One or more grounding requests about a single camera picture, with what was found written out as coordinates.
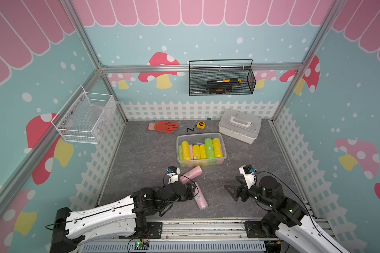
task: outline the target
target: white lattice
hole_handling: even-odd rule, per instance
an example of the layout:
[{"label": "white lattice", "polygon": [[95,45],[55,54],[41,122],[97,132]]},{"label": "white lattice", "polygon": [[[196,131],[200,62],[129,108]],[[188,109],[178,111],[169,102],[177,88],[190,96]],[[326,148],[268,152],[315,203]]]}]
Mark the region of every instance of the white lattice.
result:
[{"label": "white lattice", "polygon": [[300,127],[295,126],[289,108],[284,108],[276,121],[280,135],[292,157],[297,174],[302,182],[309,203],[314,213],[326,218],[332,227],[338,242],[351,252],[365,252],[366,242],[355,235],[356,225],[348,222],[346,209],[338,205],[339,195],[331,192],[331,182],[324,179],[324,170],[318,169],[318,160],[314,160],[313,151],[309,151],[308,143],[304,142],[304,134],[299,134]]},{"label": "white lattice", "polygon": [[116,111],[107,126],[96,152],[91,153],[91,162],[87,162],[87,171],[82,174],[82,183],[76,185],[76,195],[70,197],[71,210],[93,208],[100,194],[101,182],[104,180],[110,161],[115,153],[118,139],[122,134],[123,120]]},{"label": "white lattice", "polygon": [[267,104],[264,104],[260,101],[258,104],[252,103],[247,104],[244,101],[242,104],[239,104],[236,101],[234,104],[231,104],[229,101],[226,104],[223,104],[221,101],[218,104],[211,103],[207,104],[203,101],[201,104],[194,102],[190,104],[188,101],[186,104],[178,102],[174,104],[172,101],[169,104],[162,102],[157,104],[128,104],[121,103],[122,109],[124,110],[125,115],[130,120],[143,120],[143,119],[220,119],[224,114],[225,109],[236,109],[241,112],[248,114],[254,114],[262,119],[269,119],[273,117],[274,112],[276,111],[279,102],[272,104],[270,101]]}]

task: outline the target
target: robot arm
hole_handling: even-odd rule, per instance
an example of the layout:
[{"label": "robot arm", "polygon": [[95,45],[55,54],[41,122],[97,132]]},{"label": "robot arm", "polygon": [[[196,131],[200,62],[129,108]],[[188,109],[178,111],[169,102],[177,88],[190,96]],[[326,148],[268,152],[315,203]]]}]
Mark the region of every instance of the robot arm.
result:
[{"label": "robot arm", "polygon": [[256,185],[256,170],[251,165],[239,168],[241,185],[224,186],[235,201],[252,198],[272,209],[263,217],[258,230],[267,237],[276,235],[301,253],[349,253],[326,233],[296,201],[284,196],[282,185],[272,176],[264,176]]},{"label": "robot arm", "polygon": [[[170,168],[179,173],[179,169]],[[61,208],[56,213],[50,253],[67,253],[88,241],[109,237],[142,237],[148,233],[146,216],[164,215],[174,202],[192,200],[191,184],[170,180],[159,189],[142,188],[114,203],[90,210],[71,211]]]}]

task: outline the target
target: glove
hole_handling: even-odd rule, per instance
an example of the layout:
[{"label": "glove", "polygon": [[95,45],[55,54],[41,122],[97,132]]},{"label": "glove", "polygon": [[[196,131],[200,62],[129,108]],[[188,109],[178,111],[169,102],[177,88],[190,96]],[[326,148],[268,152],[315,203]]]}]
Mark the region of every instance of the glove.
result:
[{"label": "glove", "polygon": [[177,122],[170,123],[170,120],[160,121],[156,124],[149,123],[148,130],[156,130],[162,133],[173,133],[179,126]]}]

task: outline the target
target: white toolbox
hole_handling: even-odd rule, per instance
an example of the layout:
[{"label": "white toolbox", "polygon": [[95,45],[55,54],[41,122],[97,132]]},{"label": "white toolbox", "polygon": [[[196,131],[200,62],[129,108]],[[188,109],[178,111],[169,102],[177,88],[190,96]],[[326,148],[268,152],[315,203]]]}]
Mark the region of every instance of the white toolbox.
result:
[{"label": "white toolbox", "polygon": [[252,144],[258,138],[262,119],[233,109],[226,109],[220,123],[220,133]]}]

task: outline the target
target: gray marble surface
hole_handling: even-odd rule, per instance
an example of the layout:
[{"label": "gray marble surface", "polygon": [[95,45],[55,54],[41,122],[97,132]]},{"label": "gray marble surface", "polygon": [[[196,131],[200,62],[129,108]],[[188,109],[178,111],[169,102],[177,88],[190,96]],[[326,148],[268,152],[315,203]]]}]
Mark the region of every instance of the gray marble surface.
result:
[{"label": "gray marble surface", "polygon": [[[133,192],[152,186],[162,186],[163,175],[169,166],[180,168],[176,157],[176,138],[185,134],[218,132],[219,120],[204,120],[204,130],[195,128],[186,132],[187,127],[197,124],[196,120],[178,121],[179,129],[172,134],[148,130],[149,123],[157,121],[130,121],[118,149],[115,162],[101,197],[100,205],[105,205],[131,195]],[[202,167],[203,174],[195,181],[207,200],[208,208],[200,210],[194,200],[175,203],[163,217],[157,219],[220,218],[220,217],[263,217],[266,212],[255,201],[235,202],[224,185],[238,185],[238,168],[251,164],[257,171],[269,171],[283,180],[298,194],[297,187],[286,165],[279,145],[267,120],[262,120],[258,138],[253,144],[223,135],[227,159],[223,164]],[[181,168],[182,174],[190,170]],[[296,199],[283,186],[286,196]]]}]

